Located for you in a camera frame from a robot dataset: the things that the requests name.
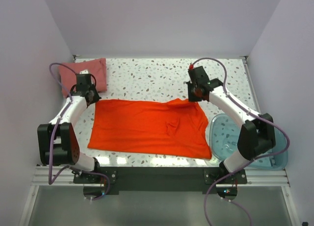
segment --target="blue plastic basket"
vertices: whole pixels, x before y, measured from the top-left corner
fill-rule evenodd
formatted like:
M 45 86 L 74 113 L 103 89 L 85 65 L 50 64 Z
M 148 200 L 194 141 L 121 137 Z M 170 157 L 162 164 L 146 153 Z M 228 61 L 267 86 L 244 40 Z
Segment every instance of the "blue plastic basket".
M 210 124 L 209 143 L 212 153 L 219 159 L 225 160 L 237 149 L 240 128 L 227 114 L 215 116 Z M 276 146 L 268 151 L 274 153 L 283 150 L 287 141 L 284 135 L 275 128 Z M 250 167 L 265 170 L 282 170 L 288 162 L 288 152 L 280 155 L 264 157 L 253 162 Z

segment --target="white speckled tabletop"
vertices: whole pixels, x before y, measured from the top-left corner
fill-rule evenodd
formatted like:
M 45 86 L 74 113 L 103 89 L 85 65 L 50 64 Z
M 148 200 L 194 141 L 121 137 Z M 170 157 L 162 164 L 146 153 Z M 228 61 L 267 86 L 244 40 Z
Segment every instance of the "white speckled tabletop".
M 80 58 L 76 62 L 92 60 L 93 58 Z M 189 81 L 188 66 L 195 59 L 132 59 L 108 58 L 107 65 L 107 91 L 100 93 L 102 99 L 121 100 L 147 100 L 167 102 L 176 98 L 187 98 Z M 254 100 L 241 59 L 221 59 L 228 72 L 228 89 L 249 107 L 255 109 Z M 223 80 L 223 69 L 216 62 L 201 61 L 209 78 Z M 213 117 L 222 111 L 215 105 L 206 101 L 200 102 L 209 125 L 206 129 L 206 140 L 209 144 L 209 126 Z M 88 149 L 87 145 L 94 123 L 95 105 L 89 106 L 81 115 L 75 126 L 81 152 L 96 157 L 101 166 L 217 166 L 219 160 L 193 159 L 180 156 L 112 152 Z

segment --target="red cloth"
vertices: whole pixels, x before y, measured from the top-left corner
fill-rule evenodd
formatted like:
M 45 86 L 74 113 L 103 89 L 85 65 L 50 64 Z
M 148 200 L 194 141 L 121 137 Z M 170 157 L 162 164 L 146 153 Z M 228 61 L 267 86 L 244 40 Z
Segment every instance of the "red cloth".
M 93 74 L 96 78 L 97 91 L 106 91 L 107 90 L 107 81 L 106 81 L 106 59 L 99 58 L 91 61 L 81 62 L 81 63 L 62 63 L 70 68 L 72 68 L 76 73 L 80 73 L 81 71 L 88 70 L 90 74 Z M 58 66 L 59 73 L 61 76 L 61 82 L 65 85 L 65 87 L 70 90 L 71 87 L 76 84 L 77 79 L 73 72 L 69 69 Z M 62 89 L 62 94 L 66 98 L 68 96 L 67 92 Z
M 211 159 L 207 125 L 199 104 L 188 100 L 101 100 L 88 147 Z

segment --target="orange-red shirt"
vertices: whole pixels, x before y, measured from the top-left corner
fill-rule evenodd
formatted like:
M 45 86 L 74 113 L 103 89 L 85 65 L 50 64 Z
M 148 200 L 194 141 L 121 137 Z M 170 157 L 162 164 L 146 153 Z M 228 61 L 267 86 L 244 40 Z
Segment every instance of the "orange-red shirt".
M 208 120 L 198 103 L 101 100 L 88 147 L 211 159 Z

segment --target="white wall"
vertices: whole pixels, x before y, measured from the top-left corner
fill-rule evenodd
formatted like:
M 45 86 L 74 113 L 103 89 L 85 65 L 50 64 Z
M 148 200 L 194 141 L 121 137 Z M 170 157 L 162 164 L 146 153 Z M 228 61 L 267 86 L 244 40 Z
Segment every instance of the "white wall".
M 71 54 L 44 0 L 0 0 L 0 23 L 0 225 L 15 226 L 39 163 L 37 127 L 61 105 L 48 65 Z
M 288 178 L 302 221 L 314 224 L 314 0 L 281 0 L 249 56 L 263 112 L 291 138 Z
M 279 0 L 46 0 L 71 53 L 248 55 Z

